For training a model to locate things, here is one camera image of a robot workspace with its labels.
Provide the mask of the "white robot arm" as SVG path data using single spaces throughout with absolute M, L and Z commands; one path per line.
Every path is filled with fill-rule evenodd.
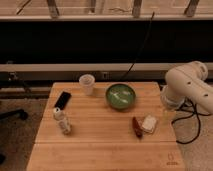
M 207 76 L 208 68 L 200 61 L 168 70 L 160 95 L 162 104 L 169 110 L 178 109 L 188 98 L 213 114 L 213 87 L 205 83 Z

